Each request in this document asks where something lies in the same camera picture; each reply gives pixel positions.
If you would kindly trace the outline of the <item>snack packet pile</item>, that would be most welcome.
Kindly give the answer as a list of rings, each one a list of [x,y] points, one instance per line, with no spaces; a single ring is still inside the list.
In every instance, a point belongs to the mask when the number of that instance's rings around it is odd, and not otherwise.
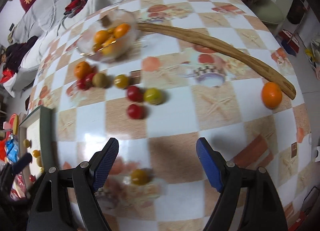
[[[3,123],[4,128],[1,130],[1,162],[16,163],[19,159],[18,123],[19,117],[15,113],[8,122]]]

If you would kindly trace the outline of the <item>white shallow tray box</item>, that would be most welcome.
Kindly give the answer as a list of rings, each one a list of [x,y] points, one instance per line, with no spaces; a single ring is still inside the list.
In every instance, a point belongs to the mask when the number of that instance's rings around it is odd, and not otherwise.
[[[32,162],[22,170],[22,178],[27,189],[33,185],[29,178],[31,175],[39,178],[42,168],[48,170],[55,166],[52,136],[52,110],[42,105],[31,112],[19,125],[19,156],[27,152],[32,154],[34,150],[38,150],[42,162],[39,166],[37,159],[33,157]]]

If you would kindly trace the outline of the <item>lone orange by stick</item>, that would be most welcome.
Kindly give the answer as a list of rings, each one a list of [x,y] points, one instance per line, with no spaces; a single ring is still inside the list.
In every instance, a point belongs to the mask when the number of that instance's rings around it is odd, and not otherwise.
[[[283,99],[279,85],[274,82],[266,83],[261,91],[261,99],[267,108],[277,108]]]

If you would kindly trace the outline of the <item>orange beside bowl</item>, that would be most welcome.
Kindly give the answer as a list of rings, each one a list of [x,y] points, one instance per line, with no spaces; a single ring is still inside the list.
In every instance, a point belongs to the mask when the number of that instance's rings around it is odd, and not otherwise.
[[[86,61],[79,62],[74,68],[74,76],[77,79],[84,79],[90,73],[92,73],[92,68]]]

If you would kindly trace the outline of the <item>checkered fruit tablecloth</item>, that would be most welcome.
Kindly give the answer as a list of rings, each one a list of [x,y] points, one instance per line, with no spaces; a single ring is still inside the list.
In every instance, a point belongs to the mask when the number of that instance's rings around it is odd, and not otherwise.
[[[265,80],[245,64],[161,34],[143,34],[124,58],[97,69],[109,76],[138,72],[139,87],[162,90],[161,105],[145,104],[147,115],[127,116],[130,101],[116,86],[76,90],[75,66],[84,60],[73,44],[107,13],[91,14],[54,39],[41,62],[29,111],[54,109],[57,163],[72,168],[119,141],[112,177],[151,168],[157,182],[145,194],[119,190],[121,204],[100,206],[113,230],[202,230],[218,199],[196,154],[204,137],[226,160],[251,169],[265,167],[276,186],[288,224],[298,218],[310,185],[310,124],[303,95],[284,97],[274,110],[261,100]]]

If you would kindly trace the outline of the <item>curved wooden stick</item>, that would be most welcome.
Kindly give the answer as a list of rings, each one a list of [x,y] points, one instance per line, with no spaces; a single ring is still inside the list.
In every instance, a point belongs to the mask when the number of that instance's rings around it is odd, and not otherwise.
[[[281,91],[283,91],[291,100],[296,97],[296,89],[284,76],[282,76],[275,69],[267,65],[266,63],[254,58],[240,50],[234,48],[230,44],[210,37],[208,35],[192,31],[190,29],[183,29],[178,27],[172,27],[167,25],[152,24],[146,22],[139,22],[137,24],[139,30],[143,32],[152,32],[175,37],[183,41],[187,41],[193,44],[201,45],[209,48],[221,54],[234,58],[257,72],[268,81],[274,82],[279,85]]]

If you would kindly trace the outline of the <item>glass fruit bowl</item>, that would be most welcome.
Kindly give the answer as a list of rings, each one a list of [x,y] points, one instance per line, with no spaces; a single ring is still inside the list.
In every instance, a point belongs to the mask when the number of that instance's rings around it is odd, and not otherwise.
[[[105,12],[81,33],[76,49],[86,58],[109,63],[128,51],[137,37],[135,15],[123,9],[114,9]]]

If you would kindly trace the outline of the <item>grey white sofa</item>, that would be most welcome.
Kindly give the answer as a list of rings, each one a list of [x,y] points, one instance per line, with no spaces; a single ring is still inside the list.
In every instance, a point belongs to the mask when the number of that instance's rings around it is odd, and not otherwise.
[[[65,8],[71,1],[36,0],[8,35],[11,45],[27,42],[33,36],[38,38],[35,46],[22,56],[18,72],[3,83],[4,89],[12,97],[15,97],[16,93],[21,92],[35,79],[37,69],[46,56],[49,44],[58,35],[86,16],[123,0],[88,0],[84,9],[73,17],[64,14]]]

